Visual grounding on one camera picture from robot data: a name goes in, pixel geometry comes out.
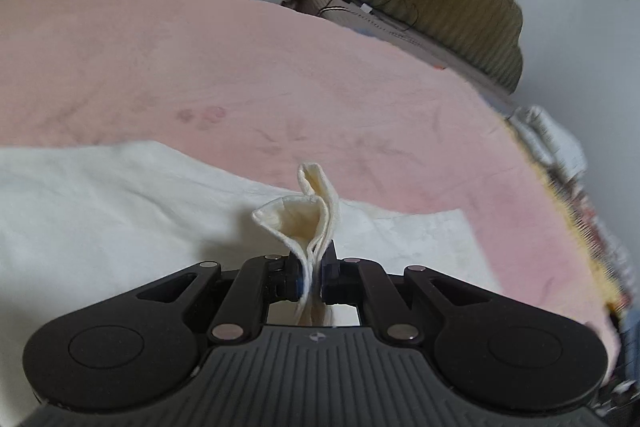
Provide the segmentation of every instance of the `black cable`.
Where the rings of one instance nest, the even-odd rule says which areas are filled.
[[[375,10],[384,11],[383,7],[386,6],[387,4],[389,4],[391,1],[393,1],[393,0],[386,0],[382,4],[378,4],[376,6],[372,6],[372,8],[375,9]],[[415,5],[415,3],[412,0],[405,0],[405,1],[410,3],[411,6],[413,6],[413,8],[415,10],[415,19],[409,26],[407,26],[407,28],[404,28],[403,30],[401,30],[400,28],[396,28],[401,32],[405,32],[405,31],[410,30],[411,28],[413,28],[415,26],[415,23],[417,23],[418,19],[420,18],[420,10],[418,10],[418,7]]]
[[[322,6],[322,8],[318,10],[318,13],[316,13],[316,17],[318,17],[324,10],[326,10],[329,7],[329,4],[331,4],[332,1],[333,0],[329,0],[329,2],[327,4]]]
[[[345,8],[344,6],[327,6],[325,8],[322,8],[319,12],[318,15],[321,15],[325,12],[349,12],[351,13],[351,10],[349,10],[348,8]]]

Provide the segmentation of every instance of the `yellow fabric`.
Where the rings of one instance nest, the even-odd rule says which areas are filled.
[[[576,225],[576,222],[573,218],[574,211],[556,193],[556,189],[553,182],[549,178],[548,173],[538,162],[536,162],[532,158],[529,150],[527,149],[527,146],[524,145],[524,143],[520,140],[518,133],[509,124],[505,123],[505,126],[507,127],[509,133],[513,137],[513,140],[516,142],[519,149],[522,151],[522,154],[526,157],[527,162],[531,165],[531,168],[536,173],[538,179],[540,179],[540,182],[545,187],[545,190],[549,194],[549,197],[551,197],[551,199],[553,200],[556,209],[564,218],[564,222],[566,223],[567,228],[575,238],[578,250],[586,259],[589,265],[591,275],[596,283],[598,290],[600,291],[602,299],[610,310],[612,310],[613,312],[619,312],[621,308],[620,303],[623,300],[622,293],[620,292],[618,285],[607,276],[606,268],[599,261],[594,259],[593,256],[591,256],[587,238],[584,237],[584,234]]]

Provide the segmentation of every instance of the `metal pin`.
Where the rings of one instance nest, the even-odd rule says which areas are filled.
[[[411,324],[394,324],[387,328],[386,334],[396,341],[410,341],[420,335],[420,331]]]
[[[244,330],[237,324],[218,324],[211,334],[221,341],[234,341],[244,335]]]

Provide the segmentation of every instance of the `bed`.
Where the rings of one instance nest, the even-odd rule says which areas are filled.
[[[255,0],[0,0],[0,145],[148,139],[277,187],[312,160],[343,198],[462,209],[505,295],[589,323],[615,361],[584,248],[454,71]]]

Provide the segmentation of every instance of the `wire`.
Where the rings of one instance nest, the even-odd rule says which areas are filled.
[[[383,7],[386,6],[387,4],[389,4],[391,1],[393,1],[393,0],[386,0],[382,4],[378,4],[376,6],[372,6],[372,8],[375,9],[375,10],[384,11]],[[418,19],[420,18],[420,10],[418,10],[418,7],[415,5],[415,3],[412,0],[405,0],[405,1],[407,3],[409,3],[409,4],[411,4],[411,6],[414,8],[414,10],[415,10],[415,18],[414,18],[414,21],[409,26],[407,26],[407,28],[404,28],[402,30],[400,28],[396,28],[401,32],[405,32],[405,31],[410,30],[411,28],[413,28],[415,26],[415,23],[417,23]]]
[[[325,11],[329,7],[329,4],[331,4],[332,2],[333,2],[333,0],[329,0],[329,2],[327,4],[325,4],[321,9],[319,9],[318,13],[316,13],[316,17],[321,15],[322,12]]]
[[[316,13],[316,17],[321,16],[324,12],[328,12],[328,11],[345,11],[345,12],[351,12],[349,9],[347,9],[344,6],[330,6],[330,4],[333,2],[334,0],[328,0],[327,3],[318,10],[318,13]],[[384,11],[383,7],[385,7],[387,4],[389,4],[391,1],[393,0],[386,0],[384,1],[382,4],[378,4],[375,6],[371,6],[373,9],[375,10],[380,10],[380,11]],[[415,23],[418,22],[418,19],[420,18],[420,10],[418,10],[417,6],[414,4],[413,1],[411,0],[404,0],[405,2],[409,3],[415,11],[415,18],[414,21],[408,25],[406,28],[397,28],[394,26],[394,24],[390,23],[389,21],[385,21],[388,24],[391,24],[392,26],[394,26],[396,28],[396,30],[400,31],[400,32],[405,32],[407,30],[410,30],[411,28],[413,28],[415,26]]]

